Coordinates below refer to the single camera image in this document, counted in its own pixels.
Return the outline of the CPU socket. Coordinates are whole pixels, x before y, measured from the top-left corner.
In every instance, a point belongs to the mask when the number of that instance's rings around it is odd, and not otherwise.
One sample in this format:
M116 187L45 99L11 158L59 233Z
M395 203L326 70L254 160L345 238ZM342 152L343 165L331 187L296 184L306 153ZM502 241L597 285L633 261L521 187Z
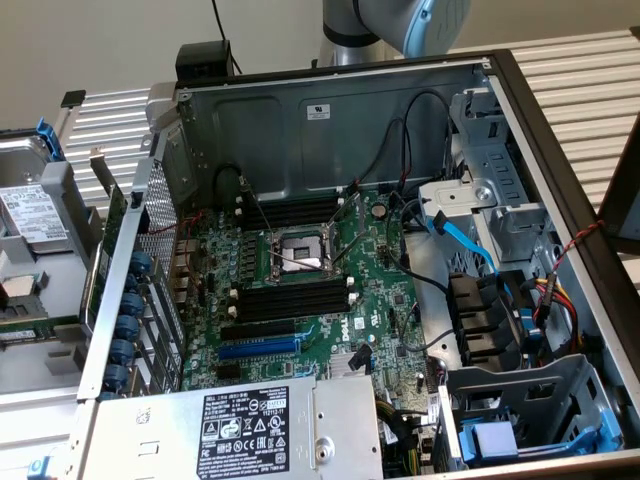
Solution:
M319 231L278 236L269 247L269 258L269 278L276 282L295 275L331 277L339 272L334 266L334 251L329 236Z

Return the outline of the green motherboard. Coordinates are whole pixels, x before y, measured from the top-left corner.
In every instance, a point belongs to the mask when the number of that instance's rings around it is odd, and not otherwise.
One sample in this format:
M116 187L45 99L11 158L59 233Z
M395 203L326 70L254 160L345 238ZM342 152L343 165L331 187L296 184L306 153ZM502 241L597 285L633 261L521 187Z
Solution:
M268 230L244 231L243 219L258 211L252 199L239 197L229 207L216 206L187 216L179 225L178 242L191 240L192 284L179 313L187 332L187 359L182 374L186 390L313 377L330 379L331 354L354 352L352 370L361 366L378 389L398 394L425 369L426 358L417 348L422 339L420 308L414 283L418 271L409 262L408 237L424 223L417 203L378 189L364 190L350 215L339 224L331 241L334 256L359 232L366 235L340 261L331 277L302 274L272 281L269 247L286 233L319 231L328 235L327 223ZM388 214L371 215L374 204L384 204ZM239 322L238 288L260 288L290 283L346 280L350 310L294 320L296 333L261 339L221 341L222 327L261 322ZM279 337L296 337L296 353L220 360L221 346ZM238 363L242 377L219 380L215 368Z

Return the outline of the long black expansion slot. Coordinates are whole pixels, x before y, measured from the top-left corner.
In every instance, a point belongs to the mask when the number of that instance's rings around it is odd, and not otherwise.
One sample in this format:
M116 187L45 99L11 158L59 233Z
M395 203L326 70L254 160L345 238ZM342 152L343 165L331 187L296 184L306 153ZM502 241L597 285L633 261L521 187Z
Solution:
M296 333L294 320L278 320L266 323L232 325L220 329L221 341L261 339L290 336Z

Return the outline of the silver chipset heatsink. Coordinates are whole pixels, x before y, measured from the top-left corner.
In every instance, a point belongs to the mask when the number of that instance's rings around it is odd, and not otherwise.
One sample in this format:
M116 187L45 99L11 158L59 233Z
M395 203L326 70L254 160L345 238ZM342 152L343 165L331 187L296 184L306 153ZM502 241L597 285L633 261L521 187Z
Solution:
M352 370L349 361L355 356L354 352L331 354L329 358L329 377L331 379L365 376L370 373L365 366Z

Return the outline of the metal port block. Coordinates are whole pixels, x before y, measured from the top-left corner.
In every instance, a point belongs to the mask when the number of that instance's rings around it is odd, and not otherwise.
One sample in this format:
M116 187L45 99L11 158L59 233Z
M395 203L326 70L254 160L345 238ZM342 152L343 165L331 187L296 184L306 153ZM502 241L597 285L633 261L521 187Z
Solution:
M191 254L194 244L191 240L180 240L173 255L171 264L171 283L176 305L181 308L185 305L187 294L192 284L191 280Z

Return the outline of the open metal PC case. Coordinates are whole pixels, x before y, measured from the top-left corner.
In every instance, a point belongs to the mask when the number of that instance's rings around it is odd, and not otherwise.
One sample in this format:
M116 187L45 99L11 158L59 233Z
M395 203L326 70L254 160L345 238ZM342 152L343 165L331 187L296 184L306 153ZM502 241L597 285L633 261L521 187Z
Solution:
M189 215L232 206L245 176L260 201L385 190L417 203L422 232L408 237L425 371L398 394L373 387L382 480L640 480L640 297L611 248L513 57L505 52L370 66L179 81L179 118L147 137L95 323L78 396L79 431L64 480L82 480L98 407L111 400L186 390L187 332L175 303L171 264ZM419 189L456 179L452 97L493 92L519 153L514 163L550 225L531 261L506 270L439 213L429 224ZM147 275L129 270L150 255ZM440 395L464 367L448 307L449 275L493 276L504 284L523 329L522 364L544 367L581 354L596 369L624 436L602 454L463 471L435 471L432 451ZM145 303L127 385L103 376L125 292Z

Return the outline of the bare metal disk bay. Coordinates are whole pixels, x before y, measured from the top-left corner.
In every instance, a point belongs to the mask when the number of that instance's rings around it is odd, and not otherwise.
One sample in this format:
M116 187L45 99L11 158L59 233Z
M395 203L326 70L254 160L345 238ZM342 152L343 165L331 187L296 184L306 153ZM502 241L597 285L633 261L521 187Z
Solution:
M452 156L461 174L419 189L425 220L441 213L503 270L533 259L550 225L543 203L530 198L514 158L518 146L496 95L468 89L449 108L457 133Z

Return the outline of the green graphics card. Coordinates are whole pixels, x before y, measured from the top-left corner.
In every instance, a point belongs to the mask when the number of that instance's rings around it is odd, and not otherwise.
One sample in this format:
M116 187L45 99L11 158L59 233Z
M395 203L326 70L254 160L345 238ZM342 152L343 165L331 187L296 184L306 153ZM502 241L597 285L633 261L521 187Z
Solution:
M127 201L115 177L106 164L104 153L93 148L90 166L108 196L108 208L101 222L99 243L91 259L81 301L80 325L84 335L93 335L102 295L114 257L119 231L127 210Z

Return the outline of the black box device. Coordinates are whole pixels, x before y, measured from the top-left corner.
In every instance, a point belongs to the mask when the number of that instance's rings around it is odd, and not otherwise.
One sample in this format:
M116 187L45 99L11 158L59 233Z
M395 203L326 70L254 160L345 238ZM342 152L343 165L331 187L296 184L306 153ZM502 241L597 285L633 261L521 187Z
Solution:
M180 47L175 71L179 81L227 78L234 75L228 40L184 44Z

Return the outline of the silver power supply unit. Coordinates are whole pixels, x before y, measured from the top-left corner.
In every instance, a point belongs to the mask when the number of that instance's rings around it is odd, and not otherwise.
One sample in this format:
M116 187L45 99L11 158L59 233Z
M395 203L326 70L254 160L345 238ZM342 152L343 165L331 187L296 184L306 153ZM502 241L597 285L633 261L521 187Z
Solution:
M82 473L82 480L382 479L367 376L106 401Z

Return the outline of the grey disk bay cage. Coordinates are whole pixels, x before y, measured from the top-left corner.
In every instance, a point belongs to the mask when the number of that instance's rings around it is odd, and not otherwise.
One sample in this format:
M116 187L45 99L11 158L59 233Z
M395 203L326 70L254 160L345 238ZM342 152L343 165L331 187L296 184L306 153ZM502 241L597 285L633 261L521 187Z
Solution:
M445 388L432 451L438 473L518 464L467 466L458 438L465 425L507 421L517 446L532 447L566 441L612 410L596 369L581 354L508 372L464 367L449 373Z

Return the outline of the dark brown monitor edge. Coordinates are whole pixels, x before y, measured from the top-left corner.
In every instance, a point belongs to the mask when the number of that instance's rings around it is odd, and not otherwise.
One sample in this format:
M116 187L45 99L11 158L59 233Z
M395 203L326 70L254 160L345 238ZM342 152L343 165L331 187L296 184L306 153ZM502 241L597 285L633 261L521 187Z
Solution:
M598 219L614 248L640 256L640 112L599 207Z

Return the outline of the bare silver hard disk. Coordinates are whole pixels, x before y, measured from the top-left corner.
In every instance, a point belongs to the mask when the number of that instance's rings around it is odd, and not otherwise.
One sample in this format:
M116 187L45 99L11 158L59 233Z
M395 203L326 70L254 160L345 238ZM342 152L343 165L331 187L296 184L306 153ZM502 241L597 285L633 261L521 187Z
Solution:
M36 136L0 139L0 188L40 182L51 154Z

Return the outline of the blue plastic disk bracket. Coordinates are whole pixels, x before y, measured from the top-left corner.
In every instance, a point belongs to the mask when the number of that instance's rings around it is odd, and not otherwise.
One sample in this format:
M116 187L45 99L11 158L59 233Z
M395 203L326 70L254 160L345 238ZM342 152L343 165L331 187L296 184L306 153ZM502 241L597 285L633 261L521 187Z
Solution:
M470 468L610 453L623 447L622 431L611 409L600 412L597 426L571 432L562 442L520 448L507 421L465 425L458 438L463 462Z

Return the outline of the blue plastic disk rail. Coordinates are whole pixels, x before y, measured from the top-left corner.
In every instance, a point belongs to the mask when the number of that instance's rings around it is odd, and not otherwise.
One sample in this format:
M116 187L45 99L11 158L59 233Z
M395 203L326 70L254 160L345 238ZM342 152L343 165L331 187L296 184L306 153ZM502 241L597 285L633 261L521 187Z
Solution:
M46 123L43 117L40 118L38 124L36 125L36 132L38 136L45 142L48 150L50 151L53 161L58 162L66 160L64 151L61 147L60 141L53 126Z

